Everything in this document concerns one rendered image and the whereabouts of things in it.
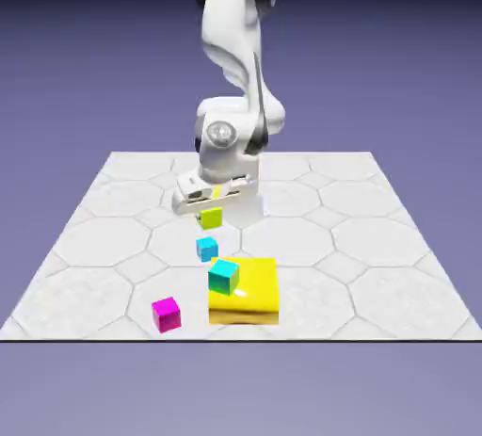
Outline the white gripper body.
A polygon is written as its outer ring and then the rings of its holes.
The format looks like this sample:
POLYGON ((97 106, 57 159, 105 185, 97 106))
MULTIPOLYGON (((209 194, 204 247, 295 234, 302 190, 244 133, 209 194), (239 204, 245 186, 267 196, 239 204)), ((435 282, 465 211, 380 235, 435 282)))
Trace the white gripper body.
POLYGON ((200 212, 222 206, 225 202, 245 198, 251 191, 251 176, 237 176, 221 184, 210 184, 197 173, 184 173, 177 178, 171 198, 172 210, 177 215, 200 212))

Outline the small lime green cube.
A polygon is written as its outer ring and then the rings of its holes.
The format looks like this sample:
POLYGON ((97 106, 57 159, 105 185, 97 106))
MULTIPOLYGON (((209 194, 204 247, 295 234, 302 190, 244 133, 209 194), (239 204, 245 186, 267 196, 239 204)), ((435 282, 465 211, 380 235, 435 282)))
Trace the small lime green cube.
POLYGON ((222 225, 222 208, 213 207, 201 210, 197 215, 197 220, 203 230, 211 230, 222 225))

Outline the small cyan cube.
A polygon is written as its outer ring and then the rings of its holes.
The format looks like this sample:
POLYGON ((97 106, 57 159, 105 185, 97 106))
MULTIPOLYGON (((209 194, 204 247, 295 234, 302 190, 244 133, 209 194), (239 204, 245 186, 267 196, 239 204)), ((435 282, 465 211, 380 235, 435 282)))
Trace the small cyan cube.
POLYGON ((198 238, 196 240, 196 253, 203 263, 210 262, 212 258, 217 258, 217 241, 212 236, 198 238))

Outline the small teal cube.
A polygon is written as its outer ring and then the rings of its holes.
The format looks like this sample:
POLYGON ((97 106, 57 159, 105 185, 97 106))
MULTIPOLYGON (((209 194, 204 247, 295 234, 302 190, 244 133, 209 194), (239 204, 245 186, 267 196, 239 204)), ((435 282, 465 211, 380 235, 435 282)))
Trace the small teal cube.
POLYGON ((217 259, 208 270, 208 288, 230 295, 239 282, 240 267, 236 262, 217 259))

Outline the small magenta cube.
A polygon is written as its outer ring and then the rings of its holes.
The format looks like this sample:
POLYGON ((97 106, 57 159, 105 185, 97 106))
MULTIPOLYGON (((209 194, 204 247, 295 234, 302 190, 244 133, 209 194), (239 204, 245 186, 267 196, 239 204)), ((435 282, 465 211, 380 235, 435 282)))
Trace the small magenta cube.
POLYGON ((154 324, 160 333, 182 326, 181 310, 173 297, 153 302, 152 311, 154 324))

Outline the large yellow box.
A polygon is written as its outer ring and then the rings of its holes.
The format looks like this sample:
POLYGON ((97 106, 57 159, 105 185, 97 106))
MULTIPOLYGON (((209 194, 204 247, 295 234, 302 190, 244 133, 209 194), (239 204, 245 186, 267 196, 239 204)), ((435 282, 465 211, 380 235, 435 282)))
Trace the large yellow box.
POLYGON ((217 259, 229 260, 239 265, 239 282, 230 295, 211 291, 208 288, 209 322, 213 325, 277 325, 280 292, 275 259, 212 258, 211 266, 217 259))

